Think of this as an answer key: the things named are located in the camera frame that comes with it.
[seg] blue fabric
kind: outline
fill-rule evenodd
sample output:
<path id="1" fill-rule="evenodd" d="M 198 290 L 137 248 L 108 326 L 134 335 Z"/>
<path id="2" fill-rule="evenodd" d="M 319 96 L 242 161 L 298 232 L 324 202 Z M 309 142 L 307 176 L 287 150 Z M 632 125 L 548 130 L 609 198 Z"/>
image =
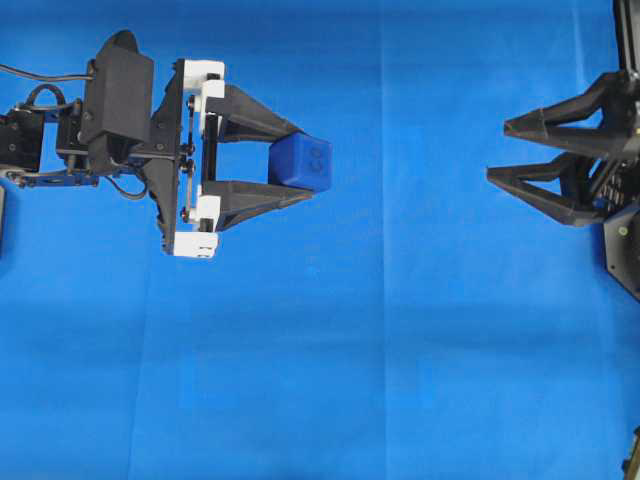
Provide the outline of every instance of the blue fabric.
<path id="1" fill-rule="evenodd" d="M 10 188 L 1 478 L 617 478 L 638 305 L 593 231 L 484 179 L 554 156 L 502 122 L 616 68 L 610 2 L 6 3 L 2 63 L 82 71 L 131 28 L 157 106 L 176 58 L 224 60 L 333 143 L 334 182 L 212 263 L 163 256 L 152 202 L 106 183 Z M 0 82 L 6 108 L 32 87 Z M 221 150 L 265 180 L 266 146 Z"/>

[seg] black cable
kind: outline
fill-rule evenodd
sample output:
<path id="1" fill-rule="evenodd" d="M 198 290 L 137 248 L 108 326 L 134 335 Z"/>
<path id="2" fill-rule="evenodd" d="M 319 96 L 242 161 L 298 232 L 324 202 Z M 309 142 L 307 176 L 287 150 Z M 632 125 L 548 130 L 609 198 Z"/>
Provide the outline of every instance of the black cable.
<path id="1" fill-rule="evenodd" d="M 29 80 L 35 80 L 37 82 L 70 82 L 73 80 L 93 80 L 92 75 L 81 75 L 81 74 L 72 74 L 72 75 L 38 75 L 37 73 L 25 72 L 24 70 L 19 70 L 17 68 L 10 67 L 8 65 L 3 65 L 0 63 L 0 71 L 11 73 L 13 75 L 17 75 L 18 77 L 28 78 Z"/>
<path id="2" fill-rule="evenodd" d="M 34 88 L 31 91 L 31 93 L 27 97 L 27 101 L 24 102 L 25 105 L 35 104 L 36 99 L 38 98 L 38 95 L 40 95 L 43 92 L 43 90 L 49 90 L 51 93 L 53 93 L 56 97 L 56 102 L 58 105 L 64 105 L 65 103 L 67 103 L 67 101 L 64 98 L 64 93 L 62 93 L 62 90 L 60 90 L 58 87 L 50 83 L 43 83 L 42 85 L 38 85 L 36 88 Z"/>
<path id="3" fill-rule="evenodd" d="M 146 197 L 147 192 L 149 191 L 149 185 L 147 185 L 147 181 L 145 180 L 145 178 L 142 177 L 139 173 L 136 173 L 136 177 L 138 178 L 138 180 L 140 180 L 144 184 L 144 190 L 142 190 L 140 193 L 127 192 L 126 190 L 122 189 L 122 187 L 120 187 L 120 185 L 118 185 L 113 178 L 111 177 L 104 177 L 104 178 L 106 178 L 107 181 L 115 187 L 115 189 L 118 191 L 120 195 L 122 195 L 127 200 L 132 200 L 135 202 L 138 200 L 142 200 L 144 197 Z"/>

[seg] black metal plate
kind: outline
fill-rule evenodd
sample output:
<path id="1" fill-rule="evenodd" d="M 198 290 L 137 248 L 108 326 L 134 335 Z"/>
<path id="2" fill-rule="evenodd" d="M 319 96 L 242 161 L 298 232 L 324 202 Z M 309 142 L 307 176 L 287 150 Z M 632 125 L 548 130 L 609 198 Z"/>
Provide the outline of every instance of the black metal plate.
<path id="1" fill-rule="evenodd" d="M 640 206 L 632 204 L 604 224 L 608 272 L 640 300 Z"/>

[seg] blue foam block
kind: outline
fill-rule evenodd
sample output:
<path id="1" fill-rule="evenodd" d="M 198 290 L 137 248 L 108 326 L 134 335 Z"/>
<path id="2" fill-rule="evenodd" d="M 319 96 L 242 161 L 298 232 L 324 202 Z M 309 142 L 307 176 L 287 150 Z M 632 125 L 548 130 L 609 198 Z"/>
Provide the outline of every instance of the blue foam block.
<path id="1" fill-rule="evenodd" d="M 269 148 L 269 183 L 324 192 L 331 188 L 329 142 L 294 133 Z"/>

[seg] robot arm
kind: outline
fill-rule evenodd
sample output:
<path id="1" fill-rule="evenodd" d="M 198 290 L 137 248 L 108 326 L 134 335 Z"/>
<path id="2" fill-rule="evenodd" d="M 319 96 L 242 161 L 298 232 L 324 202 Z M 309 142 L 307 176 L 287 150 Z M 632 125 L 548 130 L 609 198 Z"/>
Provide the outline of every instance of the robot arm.
<path id="1" fill-rule="evenodd" d="M 153 68 L 153 61 L 140 54 L 128 31 L 105 43 L 89 62 L 86 75 L 42 77 L 3 68 L 36 80 L 84 80 L 86 86 L 84 99 L 67 102 L 58 87 L 41 85 L 27 101 L 0 117 L 0 175 L 21 188 L 97 186 L 104 178 L 130 200 L 148 192 L 158 207 L 164 251 L 193 258 L 213 257 L 220 232 L 330 188 L 331 145 L 228 85 L 223 63 L 177 60 L 164 99 L 151 114 Z M 56 105 L 35 105 L 45 89 L 54 92 Z M 183 143 L 186 97 L 189 126 Z M 203 140 L 199 168 L 193 160 L 196 117 Z M 56 153 L 65 164 L 54 172 L 40 172 L 47 122 L 58 124 Z M 216 178 L 218 144 L 240 141 L 271 145 L 267 184 Z M 122 175 L 137 177 L 142 191 L 121 189 L 114 179 Z M 183 176 L 187 198 L 179 215 L 178 186 Z M 191 231 L 178 231 L 178 216 Z"/>

